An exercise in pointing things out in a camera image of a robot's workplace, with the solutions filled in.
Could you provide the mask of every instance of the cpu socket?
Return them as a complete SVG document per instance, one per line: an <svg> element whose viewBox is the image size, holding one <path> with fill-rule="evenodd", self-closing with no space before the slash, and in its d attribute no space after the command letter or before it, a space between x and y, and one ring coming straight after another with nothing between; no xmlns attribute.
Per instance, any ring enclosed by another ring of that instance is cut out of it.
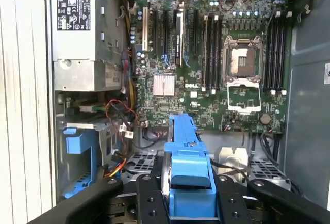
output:
<svg viewBox="0 0 330 224"><path fill-rule="evenodd" d="M238 39L227 36L223 48L222 79L227 85L228 110L249 115L261 111L260 81L262 74L262 41L260 36L253 40ZM257 88L259 92L258 106L230 105L230 87L246 86Z"/></svg>

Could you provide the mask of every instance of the blue plastic bracket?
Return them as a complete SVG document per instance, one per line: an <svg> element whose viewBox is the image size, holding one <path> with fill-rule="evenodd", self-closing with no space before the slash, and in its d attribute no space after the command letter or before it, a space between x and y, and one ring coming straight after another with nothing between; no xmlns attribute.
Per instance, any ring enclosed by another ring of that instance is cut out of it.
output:
<svg viewBox="0 0 330 224"><path fill-rule="evenodd" d="M98 135L95 130L79 130L76 128L67 128L63 133L67 143L68 154L82 154L88 149L91 152L90 171L86 172L76 181L72 191L65 194L65 198L70 198L90 186L96 180Z"/></svg>
<svg viewBox="0 0 330 224"><path fill-rule="evenodd" d="M182 189L170 188L170 216L216 217L216 185L208 150L197 137L197 128L188 114L171 116L171 121L173 142L165 143L164 150L172 154L171 186L180 185Z"/></svg>

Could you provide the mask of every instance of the heatsink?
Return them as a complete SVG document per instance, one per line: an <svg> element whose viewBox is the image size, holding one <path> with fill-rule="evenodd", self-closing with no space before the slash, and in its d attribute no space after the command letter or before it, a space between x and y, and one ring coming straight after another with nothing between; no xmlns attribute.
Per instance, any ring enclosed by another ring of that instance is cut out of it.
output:
<svg viewBox="0 0 330 224"><path fill-rule="evenodd" d="M154 96L174 96L175 75L154 75Z"/></svg>

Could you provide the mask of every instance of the warning label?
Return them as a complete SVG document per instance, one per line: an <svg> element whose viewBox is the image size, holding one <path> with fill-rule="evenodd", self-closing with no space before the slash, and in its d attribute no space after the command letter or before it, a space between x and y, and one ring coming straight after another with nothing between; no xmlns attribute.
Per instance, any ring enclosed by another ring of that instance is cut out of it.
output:
<svg viewBox="0 0 330 224"><path fill-rule="evenodd" d="M113 87L121 85L121 72L112 64L105 64L105 86Z"/></svg>
<svg viewBox="0 0 330 224"><path fill-rule="evenodd" d="M57 0L57 30L90 30L91 0Z"/></svg>

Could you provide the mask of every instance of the motherboard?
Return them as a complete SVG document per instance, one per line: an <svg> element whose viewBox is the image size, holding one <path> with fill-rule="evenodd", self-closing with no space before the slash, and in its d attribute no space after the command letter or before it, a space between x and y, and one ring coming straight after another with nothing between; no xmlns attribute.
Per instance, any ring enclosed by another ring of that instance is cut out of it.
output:
<svg viewBox="0 0 330 224"><path fill-rule="evenodd" d="M283 133L290 0L135 0L140 120L188 113L202 130Z"/></svg>

